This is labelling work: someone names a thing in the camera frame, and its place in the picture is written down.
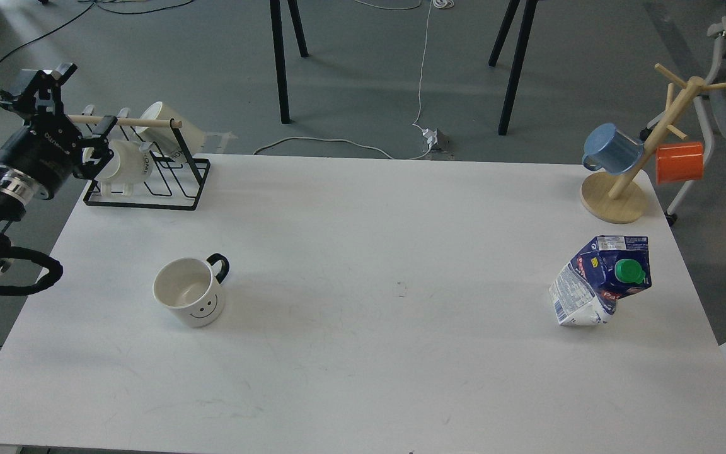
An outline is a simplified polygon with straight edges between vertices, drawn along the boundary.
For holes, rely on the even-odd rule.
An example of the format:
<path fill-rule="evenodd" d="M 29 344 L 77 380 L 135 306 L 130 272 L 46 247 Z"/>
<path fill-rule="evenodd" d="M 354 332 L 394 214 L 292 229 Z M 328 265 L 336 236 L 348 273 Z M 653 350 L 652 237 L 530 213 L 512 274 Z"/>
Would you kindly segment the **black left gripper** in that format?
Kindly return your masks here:
<path fill-rule="evenodd" d="M 8 89 L 0 90 L 0 107 L 23 118 L 0 147 L 0 178 L 22 173 L 38 184 L 38 195 L 52 199 L 66 180 L 96 179 L 113 159 L 108 135 L 118 118 L 103 116 L 90 135 L 64 113 L 61 86 L 78 66 L 61 63 L 53 70 L 22 69 Z"/>

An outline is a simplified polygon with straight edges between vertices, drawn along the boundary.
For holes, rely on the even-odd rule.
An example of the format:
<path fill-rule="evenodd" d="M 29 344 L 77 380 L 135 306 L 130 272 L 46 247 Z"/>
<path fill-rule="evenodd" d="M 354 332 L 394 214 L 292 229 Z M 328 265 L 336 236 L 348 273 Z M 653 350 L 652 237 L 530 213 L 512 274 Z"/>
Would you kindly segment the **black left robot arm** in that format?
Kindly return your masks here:
<path fill-rule="evenodd" d="M 23 119 L 0 149 L 0 224 L 21 221 L 32 199 L 52 199 L 69 177 L 95 179 L 113 159 L 108 135 L 115 116 L 97 120 L 86 135 L 64 113 L 61 88 L 76 70 L 73 63 L 24 69 L 0 92 L 1 107 Z M 0 231 L 0 296 L 40 293 L 62 274 L 59 261 L 13 245 Z"/>

